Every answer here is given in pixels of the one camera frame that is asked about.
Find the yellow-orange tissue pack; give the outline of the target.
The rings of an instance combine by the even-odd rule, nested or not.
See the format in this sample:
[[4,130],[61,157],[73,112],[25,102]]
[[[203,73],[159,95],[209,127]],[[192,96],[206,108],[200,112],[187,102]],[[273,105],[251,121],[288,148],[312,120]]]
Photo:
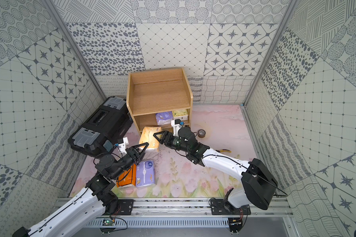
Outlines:
[[154,133],[161,132],[161,127],[144,127],[141,133],[139,144],[148,143],[147,152],[159,152],[160,143],[153,136]]

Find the small purple tissue pack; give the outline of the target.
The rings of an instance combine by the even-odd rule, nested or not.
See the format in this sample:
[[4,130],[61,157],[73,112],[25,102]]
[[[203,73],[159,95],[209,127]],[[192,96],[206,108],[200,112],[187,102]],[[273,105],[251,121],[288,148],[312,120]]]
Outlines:
[[158,126],[171,124],[174,119],[172,111],[156,113],[156,122]]

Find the orange tissue pack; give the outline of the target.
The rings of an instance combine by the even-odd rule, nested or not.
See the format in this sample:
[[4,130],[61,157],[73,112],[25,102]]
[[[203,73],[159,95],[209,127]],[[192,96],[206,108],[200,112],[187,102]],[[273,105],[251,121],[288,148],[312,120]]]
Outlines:
[[136,185],[136,165],[132,165],[128,171],[119,176],[117,188],[129,188]]

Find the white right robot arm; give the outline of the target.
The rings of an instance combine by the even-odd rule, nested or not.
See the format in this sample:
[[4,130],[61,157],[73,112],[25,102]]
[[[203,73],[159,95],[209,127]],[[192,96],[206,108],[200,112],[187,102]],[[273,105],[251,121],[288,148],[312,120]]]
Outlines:
[[177,135],[169,131],[156,132],[154,138],[162,145],[183,151],[195,165],[221,171],[242,183],[242,189],[233,189],[225,195],[225,206],[240,208],[254,205],[267,210],[276,193],[277,180],[258,159],[243,161],[232,158],[197,141],[189,127],[180,128]]

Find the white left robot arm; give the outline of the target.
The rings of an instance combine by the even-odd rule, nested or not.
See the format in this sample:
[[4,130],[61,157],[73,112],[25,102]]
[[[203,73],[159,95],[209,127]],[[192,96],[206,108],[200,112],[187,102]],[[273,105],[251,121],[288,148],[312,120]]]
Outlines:
[[112,154],[99,157],[95,165],[96,175],[75,197],[31,228],[19,228],[13,236],[71,237],[90,221],[104,214],[111,216],[122,211],[130,214],[133,200],[120,201],[112,189],[116,179],[142,161],[149,144],[146,142],[129,148],[125,145],[122,143],[118,146],[123,153],[119,160]]

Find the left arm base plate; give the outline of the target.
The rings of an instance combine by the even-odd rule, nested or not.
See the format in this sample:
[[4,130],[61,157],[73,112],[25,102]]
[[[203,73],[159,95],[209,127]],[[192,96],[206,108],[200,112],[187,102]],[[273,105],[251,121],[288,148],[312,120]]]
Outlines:
[[131,215],[134,199],[118,199],[106,206],[109,215]]

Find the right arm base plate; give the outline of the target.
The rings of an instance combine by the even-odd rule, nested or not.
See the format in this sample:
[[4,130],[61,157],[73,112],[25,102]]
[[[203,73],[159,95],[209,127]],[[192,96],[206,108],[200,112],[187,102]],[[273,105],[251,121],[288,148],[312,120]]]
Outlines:
[[249,205],[240,208],[233,207],[228,201],[218,198],[210,198],[209,206],[212,215],[250,215],[251,210]]

